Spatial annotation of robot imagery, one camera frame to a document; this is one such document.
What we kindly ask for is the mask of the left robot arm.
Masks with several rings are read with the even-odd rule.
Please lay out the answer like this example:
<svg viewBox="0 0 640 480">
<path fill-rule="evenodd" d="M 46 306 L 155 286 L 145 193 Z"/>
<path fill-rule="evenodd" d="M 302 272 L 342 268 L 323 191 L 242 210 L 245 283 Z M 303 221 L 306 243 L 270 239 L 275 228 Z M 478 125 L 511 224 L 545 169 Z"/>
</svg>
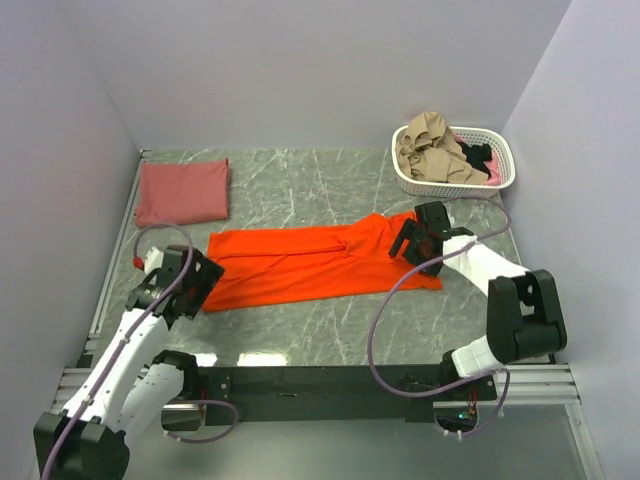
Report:
<svg viewBox="0 0 640 480">
<path fill-rule="evenodd" d="M 196 358 L 162 350 L 180 318 L 192 319 L 224 275 L 200 251 L 172 245 L 134 260 L 144 271 L 118 329 L 90 375 L 57 413 L 34 427 L 43 479 L 121 479 L 134 439 L 175 399 L 202 398 Z"/>
</svg>

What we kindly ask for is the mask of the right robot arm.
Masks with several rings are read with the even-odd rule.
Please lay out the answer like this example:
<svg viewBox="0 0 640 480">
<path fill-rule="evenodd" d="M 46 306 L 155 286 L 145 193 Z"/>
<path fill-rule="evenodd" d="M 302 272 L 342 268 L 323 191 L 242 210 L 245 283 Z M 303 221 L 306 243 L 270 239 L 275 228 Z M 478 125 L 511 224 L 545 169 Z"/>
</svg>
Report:
<svg viewBox="0 0 640 480">
<path fill-rule="evenodd" d="M 491 232 L 477 235 L 451 225 L 444 203 L 423 203 L 413 219 L 404 221 L 389 250 L 402 255 L 411 274 L 436 277 L 446 266 L 487 299 L 485 334 L 443 356 L 439 385 L 429 394 L 444 393 L 494 373 L 506 365 L 563 350 L 568 341 L 564 315 L 553 275 L 530 270 L 487 247 Z"/>
</svg>

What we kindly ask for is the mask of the orange t-shirt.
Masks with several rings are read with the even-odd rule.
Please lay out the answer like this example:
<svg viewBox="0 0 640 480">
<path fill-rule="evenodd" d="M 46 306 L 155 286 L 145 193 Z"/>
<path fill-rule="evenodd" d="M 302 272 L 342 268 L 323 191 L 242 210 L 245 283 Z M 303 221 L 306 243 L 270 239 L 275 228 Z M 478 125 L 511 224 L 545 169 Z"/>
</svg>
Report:
<svg viewBox="0 0 640 480">
<path fill-rule="evenodd" d="M 206 313 L 389 291 L 413 267 L 388 252 L 411 211 L 353 223 L 230 230 L 209 236 L 207 257 L 225 269 Z"/>
</svg>

